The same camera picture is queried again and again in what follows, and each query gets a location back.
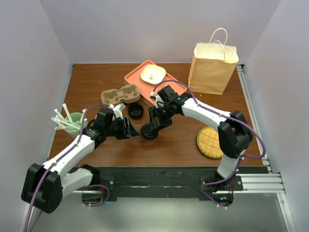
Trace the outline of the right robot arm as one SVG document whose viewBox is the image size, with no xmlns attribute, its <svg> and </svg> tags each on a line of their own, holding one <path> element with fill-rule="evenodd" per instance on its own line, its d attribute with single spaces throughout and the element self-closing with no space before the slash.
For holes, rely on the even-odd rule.
<svg viewBox="0 0 309 232">
<path fill-rule="evenodd" d="M 191 117 L 208 125 L 218 133 L 219 147 L 223 152 L 215 184 L 221 190 L 231 186 L 231 176 L 237 169 L 240 157 L 253 140 L 243 113 L 217 110 L 198 101 L 191 94 L 178 95 L 171 86 L 157 93 L 152 92 L 151 99 L 157 105 L 148 109 L 150 122 L 142 127 L 142 138 L 146 141 L 155 140 L 160 130 L 172 125 L 171 118 L 174 115 Z"/>
</svg>

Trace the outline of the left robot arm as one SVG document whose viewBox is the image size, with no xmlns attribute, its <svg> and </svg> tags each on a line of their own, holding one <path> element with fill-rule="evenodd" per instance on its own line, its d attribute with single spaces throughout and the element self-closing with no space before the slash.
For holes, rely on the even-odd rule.
<svg viewBox="0 0 309 232">
<path fill-rule="evenodd" d="M 45 213 L 52 213 L 62 199 L 74 191 L 87 187 L 96 189 L 101 180 L 99 170 L 83 165 L 71 169 L 86 155 L 97 149 L 109 136 L 117 140 L 139 137 L 129 117 L 102 108 L 74 141 L 53 159 L 44 164 L 32 164 L 26 174 L 21 199 Z"/>
</svg>

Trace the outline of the single brown paper cup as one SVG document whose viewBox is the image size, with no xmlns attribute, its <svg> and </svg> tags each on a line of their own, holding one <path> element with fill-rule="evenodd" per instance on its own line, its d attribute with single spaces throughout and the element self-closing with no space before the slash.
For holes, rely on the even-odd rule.
<svg viewBox="0 0 309 232">
<path fill-rule="evenodd" d="M 153 145 L 155 143 L 156 139 L 145 139 L 144 141 L 147 145 Z"/>
</svg>

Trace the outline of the black cup lid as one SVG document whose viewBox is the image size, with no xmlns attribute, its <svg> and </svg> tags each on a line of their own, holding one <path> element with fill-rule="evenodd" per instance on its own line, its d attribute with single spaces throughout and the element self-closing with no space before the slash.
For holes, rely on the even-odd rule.
<svg viewBox="0 0 309 232">
<path fill-rule="evenodd" d="M 158 130 L 150 131 L 150 124 L 145 124 L 140 130 L 140 135 L 145 141 L 154 141 L 158 137 Z"/>
</svg>

